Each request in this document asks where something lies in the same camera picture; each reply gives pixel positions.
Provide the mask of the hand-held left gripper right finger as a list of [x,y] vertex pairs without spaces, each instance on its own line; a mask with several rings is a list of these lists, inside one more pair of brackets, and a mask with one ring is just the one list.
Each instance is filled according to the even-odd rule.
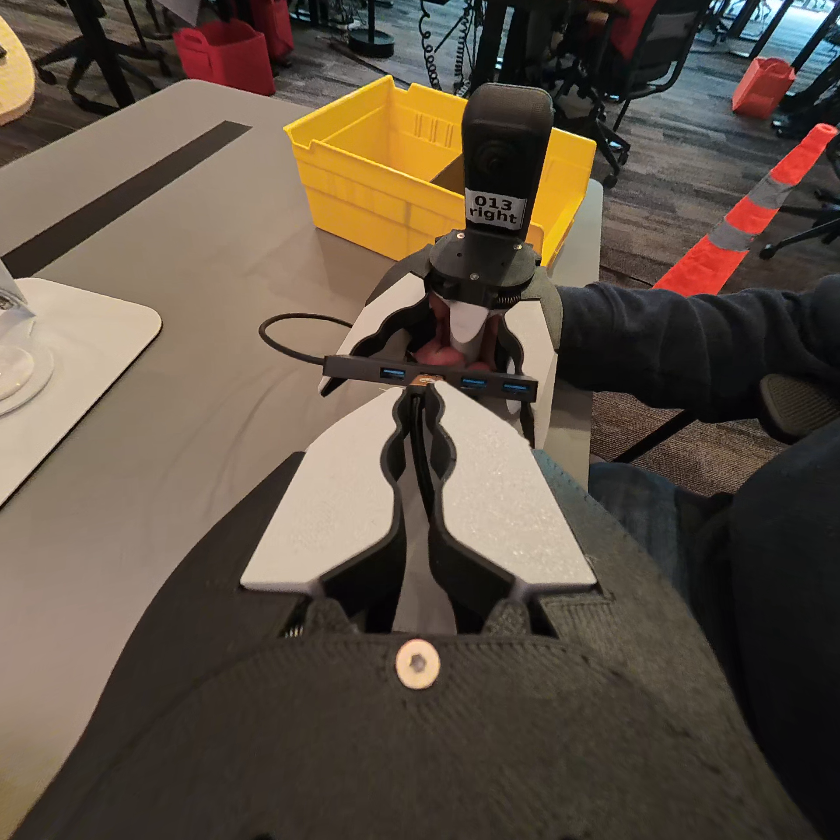
[[528,440],[444,381],[427,387],[438,479],[429,566],[450,601],[486,620],[501,601],[592,593],[595,573]]

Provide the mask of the dark bin divider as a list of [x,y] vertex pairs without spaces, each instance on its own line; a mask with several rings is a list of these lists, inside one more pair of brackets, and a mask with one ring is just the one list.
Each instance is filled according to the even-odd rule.
[[459,154],[434,178],[430,183],[439,186],[448,192],[463,196],[466,188],[464,156]]

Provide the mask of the orange traffic cone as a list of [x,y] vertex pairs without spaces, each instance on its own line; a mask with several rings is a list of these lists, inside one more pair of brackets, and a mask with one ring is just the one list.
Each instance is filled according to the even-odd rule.
[[780,211],[787,196],[811,170],[838,129],[818,123],[764,178],[654,285],[684,297],[717,294]]

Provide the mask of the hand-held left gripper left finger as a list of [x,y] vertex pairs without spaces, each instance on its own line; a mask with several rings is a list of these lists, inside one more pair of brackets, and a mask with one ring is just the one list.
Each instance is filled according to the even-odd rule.
[[406,570],[397,483],[407,400],[405,389],[388,388],[308,446],[241,575],[243,588],[325,596],[349,616],[395,619]]

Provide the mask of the black slim usb hub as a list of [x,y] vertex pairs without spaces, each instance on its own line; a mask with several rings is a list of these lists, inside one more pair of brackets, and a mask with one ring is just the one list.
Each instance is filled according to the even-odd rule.
[[327,379],[327,384],[322,389],[323,394],[331,393],[340,384],[348,381],[401,387],[420,387],[434,382],[446,382],[471,396],[518,403],[535,403],[539,394],[539,382],[523,374],[390,362],[356,355],[326,356],[322,374]]

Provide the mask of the person's right forearm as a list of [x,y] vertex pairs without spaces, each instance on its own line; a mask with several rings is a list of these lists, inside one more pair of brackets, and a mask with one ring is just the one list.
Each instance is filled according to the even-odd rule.
[[558,376],[709,424],[757,419],[760,382],[789,375],[838,388],[839,277],[813,290],[682,297],[595,283],[560,289]]

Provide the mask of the black office chair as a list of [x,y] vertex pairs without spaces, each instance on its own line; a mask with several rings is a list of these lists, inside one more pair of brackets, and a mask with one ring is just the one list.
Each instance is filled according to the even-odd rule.
[[593,140],[614,188],[631,144],[618,132],[629,106],[671,89],[709,3],[578,2],[554,49],[555,125]]

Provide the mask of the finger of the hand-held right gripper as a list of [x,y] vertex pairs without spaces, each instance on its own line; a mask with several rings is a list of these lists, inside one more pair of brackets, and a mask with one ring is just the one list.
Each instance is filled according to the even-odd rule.
[[[425,280],[409,271],[364,306],[335,354],[356,355],[390,362],[408,356],[434,336],[434,312]],[[322,375],[319,393],[327,379]]]
[[550,429],[558,355],[541,302],[520,301],[499,321],[499,346],[507,352],[502,395],[522,405],[521,428],[542,449]]

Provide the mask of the person's right hand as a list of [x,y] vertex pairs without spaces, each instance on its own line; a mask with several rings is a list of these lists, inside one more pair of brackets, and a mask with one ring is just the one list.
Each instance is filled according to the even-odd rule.
[[443,301],[435,300],[434,303],[440,303],[440,306],[434,309],[435,334],[432,339],[413,352],[414,360],[426,365],[463,368],[471,371],[495,371],[497,369],[497,332],[501,315],[489,316],[481,334],[478,355],[474,360],[467,361],[464,354],[452,344],[449,307]]

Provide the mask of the person's leg in jeans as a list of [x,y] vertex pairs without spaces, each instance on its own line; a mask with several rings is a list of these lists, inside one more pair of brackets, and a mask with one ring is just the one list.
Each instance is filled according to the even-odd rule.
[[607,462],[591,465],[589,491],[687,603],[726,590],[732,494],[705,497],[648,470]]

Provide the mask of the yellow plastic bin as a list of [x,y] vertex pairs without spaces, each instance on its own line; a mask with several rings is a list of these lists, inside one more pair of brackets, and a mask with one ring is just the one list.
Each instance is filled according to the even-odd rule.
[[[438,178],[464,163],[467,100],[383,77],[285,127],[315,226],[376,254],[402,260],[477,220],[473,209],[503,210],[487,187]],[[529,227],[515,235],[473,233],[484,255],[468,276],[499,275],[529,246],[547,267],[559,254],[589,185],[595,142],[553,129]]]

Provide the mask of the black chair base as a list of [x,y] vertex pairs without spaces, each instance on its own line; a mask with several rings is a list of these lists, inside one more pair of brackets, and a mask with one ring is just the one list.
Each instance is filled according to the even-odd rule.
[[[161,48],[146,45],[130,2],[124,2],[124,6],[139,39],[137,46],[125,45],[106,36],[100,21],[107,14],[101,2],[59,1],[59,5],[70,10],[80,34],[35,59],[33,65],[38,79],[46,85],[55,86],[57,80],[49,68],[67,60],[74,60],[66,89],[70,99],[82,111],[108,116],[134,104],[135,98],[126,76],[132,76],[142,82],[151,93],[158,91],[152,79],[131,65],[129,59],[151,61],[157,65],[163,77],[172,77],[172,69],[167,64],[165,52]],[[100,69],[114,100],[113,105],[92,101],[79,93],[78,86],[92,65]]]
[[773,258],[780,250],[802,242],[819,239],[824,245],[831,244],[839,237],[839,197],[825,190],[815,190],[814,198],[820,206],[803,207],[785,204],[780,209],[783,214],[808,219],[812,222],[806,230],[793,236],[783,238],[775,244],[762,247],[759,252],[761,260]]

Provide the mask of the red floor bin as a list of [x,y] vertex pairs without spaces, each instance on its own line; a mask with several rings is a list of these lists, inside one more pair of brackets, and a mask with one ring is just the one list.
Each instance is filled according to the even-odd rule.
[[272,63],[287,67],[295,49],[287,1],[251,1],[254,27],[266,40]]
[[185,75],[272,97],[276,92],[266,37],[246,22],[214,20],[174,33]]

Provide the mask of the orange floor bag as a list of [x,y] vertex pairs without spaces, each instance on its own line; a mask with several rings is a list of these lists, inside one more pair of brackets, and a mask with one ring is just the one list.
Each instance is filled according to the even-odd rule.
[[783,59],[753,59],[731,96],[731,111],[742,117],[768,119],[795,76],[795,69]]

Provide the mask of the black metal bar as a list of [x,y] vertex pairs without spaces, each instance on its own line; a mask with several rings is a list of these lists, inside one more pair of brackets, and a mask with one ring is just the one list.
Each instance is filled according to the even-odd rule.
[[653,432],[646,435],[634,445],[616,456],[612,462],[615,464],[631,464],[641,458],[652,449],[661,445],[667,439],[681,432],[693,424],[696,419],[688,412],[682,411],[672,416],[668,421],[657,427]]

